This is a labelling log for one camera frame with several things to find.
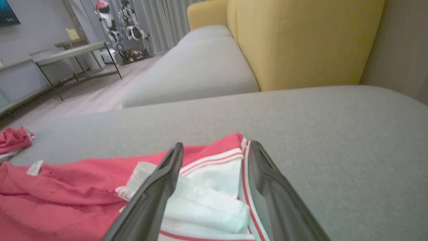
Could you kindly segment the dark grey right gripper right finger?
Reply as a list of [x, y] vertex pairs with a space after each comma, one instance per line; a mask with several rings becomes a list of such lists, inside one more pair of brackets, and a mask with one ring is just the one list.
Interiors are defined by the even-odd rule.
[[274, 241], [331, 241], [262, 144], [249, 144], [249, 169], [266, 202]]

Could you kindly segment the white ribbed plant pot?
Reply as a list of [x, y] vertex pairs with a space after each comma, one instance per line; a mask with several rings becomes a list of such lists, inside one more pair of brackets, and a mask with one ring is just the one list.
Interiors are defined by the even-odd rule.
[[94, 50], [91, 52], [84, 53], [82, 55], [82, 58], [88, 70], [98, 71], [98, 70], [103, 70], [103, 68], [105, 67], [105, 63], [102, 59], [102, 56], [99, 50]]

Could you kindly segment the white-top black-leg coffee table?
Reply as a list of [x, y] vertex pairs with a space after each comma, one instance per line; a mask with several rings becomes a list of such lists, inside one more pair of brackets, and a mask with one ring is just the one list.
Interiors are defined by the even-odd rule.
[[[47, 83], [50, 85], [50, 88], [52, 89], [52, 91], [55, 93], [55, 95], [61, 100], [64, 101], [63, 97], [60, 94], [60, 88], [64, 86], [64, 83], [62, 84], [53, 84], [52, 81], [50, 81], [50, 79], [47, 77], [47, 75], [45, 74], [44, 70], [42, 69], [42, 67], [59, 62], [59, 61], [63, 61], [65, 59], [69, 59], [71, 57], [77, 57], [78, 55], [81, 55], [83, 53], [86, 52], [91, 52], [94, 50], [101, 50], [101, 49], [108, 49], [107, 43], [106, 42], [97, 42], [97, 43], [90, 43], [84, 46], [80, 46], [80, 47], [76, 47], [73, 49], [69, 49], [69, 50], [65, 50], [62, 52], [58, 52], [52, 55], [48, 55], [48, 56], [42, 56], [42, 57], [37, 57], [33, 62], [34, 64], [37, 66], [37, 68], [40, 70], [40, 72], [42, 73], [42, 75], [44, 76], [44, 79], [47, 81]], [[89, 81], [92, 79], [96, 79], [96, 78], [101, 78], [104, 76], [108, 76], [108, 75], [118, 75], [120, 79], [122, 78], [122, 75], [119, 71], [119, 68], [117, 67], [117, 64], [113, 63], [114, 67], [115, 67], [115, 71], [111, 71], [108, 73], [101, 73], [101, 74], [95, 74], [92, 75], [90, 71], [87, 71], [83, 66], [81, 66], [81, 64], [79, 63], [79, 66], [85, 76], [85, 81]]]

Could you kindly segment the grey sofa seat cushion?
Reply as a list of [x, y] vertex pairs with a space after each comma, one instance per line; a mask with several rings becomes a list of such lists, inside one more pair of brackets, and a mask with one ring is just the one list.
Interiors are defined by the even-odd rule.
[[259, 86], [231, 37], [181, 43], [140, 75], [123, 108], [258, 92]]
[[224, 25], [207, 25], [191, 30], [178, 42], [177, 45], [186, 45], [204, 40], [231, 37], [231, 32]]

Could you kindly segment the white robot on cart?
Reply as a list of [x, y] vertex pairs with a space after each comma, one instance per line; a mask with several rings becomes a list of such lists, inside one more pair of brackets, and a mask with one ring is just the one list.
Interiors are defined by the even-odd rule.
[[[98, 0], [69, 0], [90, 42], [112, 44], [99, 20]], [[203, 0], [127, 0], [135, 10], [135, 22], [149, 36], [154, 52], [165, 53], [190, 31], [187, 9]]]

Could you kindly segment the white robot with santa hat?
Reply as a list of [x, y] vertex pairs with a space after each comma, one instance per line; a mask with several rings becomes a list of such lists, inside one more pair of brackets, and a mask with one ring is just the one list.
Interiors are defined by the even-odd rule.
[[98, 20], [101, 27], [111, 44], [116, 44], [119, 41], [116, 27], [116, 22], [110, 13], [110, 5], [107, 0], [99, 0], [95, 4], [95, 13], [98, 14]]

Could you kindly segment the grey-blue TV cabinet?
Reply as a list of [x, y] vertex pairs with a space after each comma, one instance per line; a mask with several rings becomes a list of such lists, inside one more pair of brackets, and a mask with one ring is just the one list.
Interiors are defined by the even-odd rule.
[[45, 76], [52, 84], [59, 84], [71, 77], [76, 69], [69, 59], [43, 66], [41, 70], [34, 63], [63, 51], [63, 48], [55, 48], [34, 53], [25, 61], [0, 67], [0, 113], [24, 98], [49, 88]]

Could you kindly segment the small white floor object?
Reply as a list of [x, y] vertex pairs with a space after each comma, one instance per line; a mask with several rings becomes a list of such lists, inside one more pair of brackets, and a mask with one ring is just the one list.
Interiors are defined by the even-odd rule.
[[113, 64], [113, 63], [117, 64], [115, 54], [116, 54], [116, 51], [112, 48], [109, 48], [109, 49], [105, 48], [100, 50], [101, 58], [105, 64]]

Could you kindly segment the red shorts with white band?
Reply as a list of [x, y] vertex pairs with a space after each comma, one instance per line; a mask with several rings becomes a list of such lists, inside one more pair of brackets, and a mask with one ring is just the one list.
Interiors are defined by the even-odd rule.
[[34, 133], [29, 130], [27, 125], [21, 125], [17, 129], [5, 128], [0, 132], [0, 164], [30, 147], [33, 139], [35, 139]]

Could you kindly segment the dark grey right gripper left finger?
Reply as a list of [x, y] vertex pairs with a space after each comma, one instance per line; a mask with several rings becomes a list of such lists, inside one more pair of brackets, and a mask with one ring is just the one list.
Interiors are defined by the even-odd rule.
[[157, 241], [167, 200], [176, 189], [183, 156], [182, 143], [169, 149], [101, 241]]

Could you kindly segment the indoor tree with thin trunk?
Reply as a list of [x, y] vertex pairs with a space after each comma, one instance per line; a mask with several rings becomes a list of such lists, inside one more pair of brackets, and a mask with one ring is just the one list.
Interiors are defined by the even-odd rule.
[[74, 29], [76, 30], [77, 34], [79, 35], [79, 40], [84, 40], [85, 43], [89, 43], [89, 40], [87, 38], [87, 35], [84, 32], [83, 27], [81, 26], [81, 23], [79, 22], [79, 19], [76, 15], [76, 12], [72, 6], [73, 0], [62, 0], [63, 5], [74, 25]]

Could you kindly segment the red jersey with striped trim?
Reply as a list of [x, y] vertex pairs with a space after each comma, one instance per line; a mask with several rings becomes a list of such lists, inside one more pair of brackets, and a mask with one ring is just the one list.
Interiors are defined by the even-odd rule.
[[[249, 188], [240, 133], [184, 146], [159, 236], [149, 241], [272, 241]], [[0, 165], [0, 241], [101, 241], [167, 152], [50, 165]]]

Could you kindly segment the wall-mounted flat television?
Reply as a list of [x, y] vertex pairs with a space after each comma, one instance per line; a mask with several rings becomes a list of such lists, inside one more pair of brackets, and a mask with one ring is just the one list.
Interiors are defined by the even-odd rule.
[[20, 25], [7, 0], [0, 0], [0, 27]]

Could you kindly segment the yellow sofa back cushion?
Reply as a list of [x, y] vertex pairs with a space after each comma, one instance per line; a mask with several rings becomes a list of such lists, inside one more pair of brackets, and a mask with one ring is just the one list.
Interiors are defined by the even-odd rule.
[[227, 24], [229, 32], [231, 32], [232, 38], [238, 44], [238, 32], [237, 32], [237, 3], [238, 0], [229, 0], [227, 4]]
[[238, 45], [261, 91], [359, 84], [385, 0], [238, 0]]

